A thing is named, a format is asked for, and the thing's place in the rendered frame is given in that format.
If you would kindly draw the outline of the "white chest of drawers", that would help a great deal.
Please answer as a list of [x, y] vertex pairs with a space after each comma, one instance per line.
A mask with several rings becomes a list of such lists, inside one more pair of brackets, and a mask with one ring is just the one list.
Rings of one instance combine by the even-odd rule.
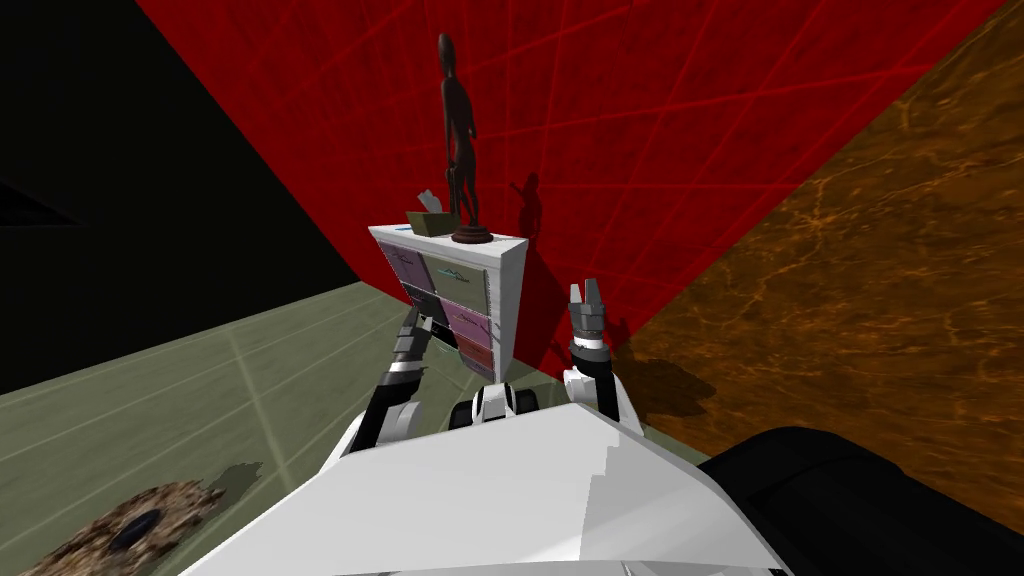
[[459, 352], [468, 368], [483, 377], [490, 378], [496, 384], [505, 381], [515, 348], [528, 241], [524, 238], [495, 234], [490, 243], [461, 244], [454, 242], [452, 235], [439, 237], [416, 235], [410, 224], [370, 227], [368, 230], [377, 243], [383, 241], [402, 246], [420, 254], [431, 254], [483, 269], [487, 273], [493, 370], [486, 370], [464, 357], [458, 349], [455, 333], [450, 326], [445, 328], [452, 332], [453, 346]]

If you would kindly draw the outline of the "pink drawer front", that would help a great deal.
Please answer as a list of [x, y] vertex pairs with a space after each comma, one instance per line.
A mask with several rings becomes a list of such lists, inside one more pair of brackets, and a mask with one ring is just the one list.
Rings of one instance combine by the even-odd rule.
[[490, 319], [483, 314], [466, 308], [440, 298], [441, 306], [449, 321], [450, 329], [476, 344], [492, 348]]

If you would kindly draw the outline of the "dark brown figure statue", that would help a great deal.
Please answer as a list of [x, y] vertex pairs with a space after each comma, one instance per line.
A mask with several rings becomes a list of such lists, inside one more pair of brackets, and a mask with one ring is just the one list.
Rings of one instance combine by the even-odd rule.
[[438, 57], [441, 74], [440, 94], [444, 122], [444, 153], [447, 162], [445, 176], [450, 211], [466, 224], [459, 224], [452, 240], [461, 244], [486, 244], [494, 241], [492, 233], [479, 222], [480, 209], [476, 195], [477, 158], [473, 141], [477, 137], [476, 123], [469, 95], [457, 76], [454, 43], [444, 33], [438, 36]]

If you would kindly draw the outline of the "grey-green drawer front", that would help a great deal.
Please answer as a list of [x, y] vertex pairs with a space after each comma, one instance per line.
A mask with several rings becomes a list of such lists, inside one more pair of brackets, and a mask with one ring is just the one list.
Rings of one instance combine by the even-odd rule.
[[426, 253], [421, 256], [438, 296], [483, 316], [490, 315], [487, 273], [483, 269]]

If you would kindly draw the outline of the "red-brown drawer front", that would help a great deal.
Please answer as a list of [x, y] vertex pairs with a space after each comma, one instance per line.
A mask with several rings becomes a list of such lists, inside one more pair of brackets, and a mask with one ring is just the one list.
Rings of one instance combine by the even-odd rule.
[[493, 370], [493, 353], [490, 348], [459, 333], [455, 333], [454, 337], [458, 344], [459, 352], [464, 357], [481, 365], [486, 370]]

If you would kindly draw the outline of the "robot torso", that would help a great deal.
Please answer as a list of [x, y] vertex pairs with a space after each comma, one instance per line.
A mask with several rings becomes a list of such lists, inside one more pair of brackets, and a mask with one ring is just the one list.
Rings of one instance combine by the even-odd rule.
[[707, 474], [584, 404], [353, 437], [181, 576], [791, 574]]

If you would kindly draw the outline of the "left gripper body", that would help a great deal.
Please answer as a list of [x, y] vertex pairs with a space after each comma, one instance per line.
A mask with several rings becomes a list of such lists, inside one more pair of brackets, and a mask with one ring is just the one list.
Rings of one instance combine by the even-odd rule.
[[393, 349], [392, 363], [396, 365], [420, 365], [431, 338], [432, 333], [429, 329], [419, 326], [401, 327]]

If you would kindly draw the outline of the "brown speckled lump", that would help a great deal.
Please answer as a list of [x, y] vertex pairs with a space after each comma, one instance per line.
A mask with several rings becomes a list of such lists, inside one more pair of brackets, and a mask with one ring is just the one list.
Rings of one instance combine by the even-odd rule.
[[196, 480], [147, 489], [78, 531], [18, 576], [139, 576], [195, 532], [225, 493]]

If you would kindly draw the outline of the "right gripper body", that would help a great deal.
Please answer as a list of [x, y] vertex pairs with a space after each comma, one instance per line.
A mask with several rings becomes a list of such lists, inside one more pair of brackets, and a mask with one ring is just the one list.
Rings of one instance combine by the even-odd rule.
[[605, 329], [605, 306], [586, 302], [568, 303], [573, 336], [585, 340], [601, 341]]

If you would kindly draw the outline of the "olive tissue box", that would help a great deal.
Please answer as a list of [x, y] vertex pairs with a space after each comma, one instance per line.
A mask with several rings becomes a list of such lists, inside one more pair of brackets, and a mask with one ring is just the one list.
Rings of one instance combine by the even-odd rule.
[[406, 216], [414, 234], [424, 237], [439, 237], [454, 234], [460, 217], [442, 206], [441, 200], [430, 189], [417, 195], [423, 209], [407, 211]]

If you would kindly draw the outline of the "dark grey drawer front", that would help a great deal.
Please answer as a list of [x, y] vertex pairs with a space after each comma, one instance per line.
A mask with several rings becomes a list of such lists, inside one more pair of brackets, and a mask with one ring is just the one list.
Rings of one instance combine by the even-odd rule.
[[433, 319], [435, 325], [449, 327], [449, 320], [439, 297], [430, 291], [425, 291], [417, 286], [402, 283], [412, 303], [419, 313]]

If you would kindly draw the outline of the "lilac drawer front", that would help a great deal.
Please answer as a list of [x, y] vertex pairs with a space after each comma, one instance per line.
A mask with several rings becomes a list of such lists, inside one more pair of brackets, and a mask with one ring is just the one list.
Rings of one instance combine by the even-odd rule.
[[429, 271], [419, 252], [383, 241], [378, 244], [400, 282], [426, 292], [435, 291]]

